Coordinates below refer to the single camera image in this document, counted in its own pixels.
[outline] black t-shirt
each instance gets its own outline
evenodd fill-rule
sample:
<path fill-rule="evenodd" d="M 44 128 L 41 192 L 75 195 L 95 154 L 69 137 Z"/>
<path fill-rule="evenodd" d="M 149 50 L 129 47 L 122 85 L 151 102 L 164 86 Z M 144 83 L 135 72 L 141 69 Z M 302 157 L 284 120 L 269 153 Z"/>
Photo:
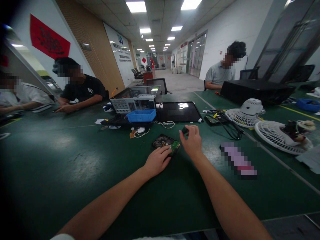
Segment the black t-shirt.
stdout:
<path fill-rule="evenodd" d="M 77 98 L 79 102 L 83 102 L 96 94 L 105 98 L 106 89 L 102 82 L 98 78 L 87 74 L 85 75 L 86 80 L 83 84 L 67 84 L 60 97 L 66 98 L 70 101 L 74 101 Z"/>

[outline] yellow line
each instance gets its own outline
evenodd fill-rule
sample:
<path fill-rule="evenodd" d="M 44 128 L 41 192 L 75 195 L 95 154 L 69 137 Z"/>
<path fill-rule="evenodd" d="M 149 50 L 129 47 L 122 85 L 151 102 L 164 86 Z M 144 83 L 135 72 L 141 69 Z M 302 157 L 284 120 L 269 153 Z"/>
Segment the yellow line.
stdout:
<path fill-rule="evenodd" d="M 5 127 L 5 126 L 8 126 L 8 125 L 10 125 L 10 124 L 12 124 L 12 123 L 14 123 L 14 122 L 17 122 L 17 121 L 19 121 L 19 120 L 21 120 L 21 119 L 22 119 L 22 118 L 16 118 L 16 119 L 14 119 L 14 120 L 11 120 L 11 122 L 7 123 L 6 125 L 1 126 L 0 128 L 3 128 L 3 127 Z"/>
<path fill-rule="evenodd" d="M 299 113 L 299 114 L 301 114 L 301 115 L 303 115 L 303 116 L 307 116 L 307 117 L 310 117 L 310 118 L 313 118 L 313 119 L 315 119 L 315 120 L 320 121 L 320 119 L 319 119 L 319 118 L 312 117 L 312 116 L 310 116 L 310 115 L 308 115 L 308 114 L 305 114 L 305 113 L 302 113 L 302 112 L 299 112 L 299 111 L 296 111 L 296 110 L 293 110 L 293 109 L 291 109 L 291 108 L 287 108 L 287 107 L 284 107 L 284 106 L 281 106 L 281 105 L 278 105 L 278 106 L 279 106 L 279 107 L 283 107 L 283 108 L 285 108 L 285 109 L 288 109 L 288 110 L 290 110 L 290 111 L 293 111 L 293 112 Z"/>

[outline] green table surface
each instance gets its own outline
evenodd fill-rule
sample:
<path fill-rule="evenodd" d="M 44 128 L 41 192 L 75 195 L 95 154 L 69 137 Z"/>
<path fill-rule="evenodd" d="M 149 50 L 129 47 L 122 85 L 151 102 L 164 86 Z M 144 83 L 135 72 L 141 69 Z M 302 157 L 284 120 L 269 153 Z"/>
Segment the green table surface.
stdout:
<path fill-rule="evenodd" d="M 194 101 L 194 93 L 163 96 L 163 101 Z M 233 106 L 225 102 L 224 108 Z M 71 114 L 52 110 L 26 112 L 20 121 L 0 128 L 3 177 L 18 218 L 32 239 L 51 238 L 68 220 L 100 194 L 143 166 L 161 133 L 179 139 L 184 124 L 165 129 L 153 124 L 141 138 L 130 127 L 101 130 L 96 119 L 111 118 L 101 105 Z M 196 123 L 202 148 L 215 168 L 261 220 L 320 211 L 320 196 L 256 146 L 247 136 L 237 145 L 258 179 L 239 180 L 221 158 L 222 142 L 233 142 L 222 126 Z M 167 168 L 130 200 L 103 239 L 164 236 L 219 227 L 205 185 L 181 148 Z"/>
<path fill-rule="evenodd" d="M 215 108 L 230 109 L 230 108 L 239 108 L 241 106 L 240 104 L 236 104 L 224 97 L 214 94 L 213 91 L 200 91 L 195 93 L 198 94 L 200 97 L 202 97 L 205 101 L 207 101 L 209 104 L 211 104 Z M 295 92 L 292 96 L 295 98 L 319 100 L 315 97 L 308 96 L 305 93 L 306 92 L 299 90 Z M 314 123 L 316 124 L 317 129 L 313 131 L 312 134 L 309 134 L 307 136 L 313 142 L 314 146 L 319 145 L 320 144 L 320 117 L 315 115 L 313 112 L 304 111 L 298 108 L 297 106 L 295 106 L 295 104 L 286 104 L 283 106 L 286 108 L 290 108 L 294 111 L 283 108 L 281 106 L 268 106 L 268 107 L 265 107 L 266 113 L 263 115 L 260 115 L 260 117 L 262 117 L 264 120 L 276 121 L 283 124 L 286 124 L 288 120 L 292 120 L 292 121 L 313 120 Z M 309 117 L 302 115 L 300 113 L 297 113 L 295 111 L 306 114 Z M 300 163 L 298 160 L 296 160 L 294 155 L 285 153 L 271 146 L 270 144 L 266 143 L 263 139 L 261 139 L 258 136 L 258 134 L 254 130 L 250 130 L 247 128 L 243 128 L 243 129 L 247 133 L 249 133 L 251 136 L 256 138 L 258 141 L 260 141 L 268 150 L 270 150 L 273 154 L 275 154 L 278 158 L 280 158 L 285 164 L 287 164 L 290 168 L 296 171 L 300 176 L 306 179 L 310 184 L 312 184 L 314 187 L 320 190 L 319 174 L 315 174 L 309 169 L 307 165 L 305 165 L 304 163 Z"/>

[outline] blue container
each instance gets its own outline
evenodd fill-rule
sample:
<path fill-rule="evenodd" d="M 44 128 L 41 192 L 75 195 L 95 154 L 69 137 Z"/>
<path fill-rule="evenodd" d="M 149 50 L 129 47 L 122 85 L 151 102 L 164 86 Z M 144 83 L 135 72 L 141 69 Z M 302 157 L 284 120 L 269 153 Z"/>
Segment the blue container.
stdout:
<path fill-rule="evenodd" d="M 129 122 L 152 122 L 156 117 L 155 109 L 135 110 L 127 114 Z"/>
<path fill-rule="evenodd" d="M 300 98 L 296 102 L 296 106 L 303 109 L 303 110 L 306 110 L 306 111 L 311 111 L 311 112 L 320 111 L 320 102 L 313 100 L 313 99 Z"/>

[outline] man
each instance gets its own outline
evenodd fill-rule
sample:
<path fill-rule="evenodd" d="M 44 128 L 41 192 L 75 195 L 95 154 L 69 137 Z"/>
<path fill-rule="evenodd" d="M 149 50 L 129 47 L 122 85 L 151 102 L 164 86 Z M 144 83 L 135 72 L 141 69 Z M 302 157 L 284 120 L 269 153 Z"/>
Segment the man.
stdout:
<path fill-rule="evenodd" d="M 222 61 L 209 68 L 205 83 L 206 88 L 211 90 L 220 90 L 224 81 L 235 79 L 236 70 L 232 68 L 236 61 L 243 58 L 246 53 L 246 44 L 235 41 L 228 49 Z"/>
<path fill-rule="evenodd" d="M 106 89 L 101 81 L 95 77 L 82 73 L 81 66 L 72 58 L 57 58 L 54 61 L 53 70 L 59 77 L 68 77 L 68 84 L 60 95 L 60 104 L 57 112 L 73 112 L 98 102 L 106 96 Z M 76 104 L 70 101 L 78 99 Z"/>
<path fill-rule="evenodd" d="M 186 139 L 182 131 L 179 131 L 181 143 L 198 169 L 217 218 L 228 237 L 271 240 L 271 236 L 257 216 L 202 153 L 198 126 L 185 125 L 185 127 L 189 130 L 189 137 Z M 89 203 L 51 240 L 99 239 L 135 193 L 166 168 L 171 159 L 168 157 L 171 152 L 170 146 L 154 150 L 143 167 Z"/>
<path fill-rule="evenodd" d="M 45 91 L 32 84 L 23 83 L 9 73 L 0 71 L 0 85 L 0 114 L 54 103 Z"/>

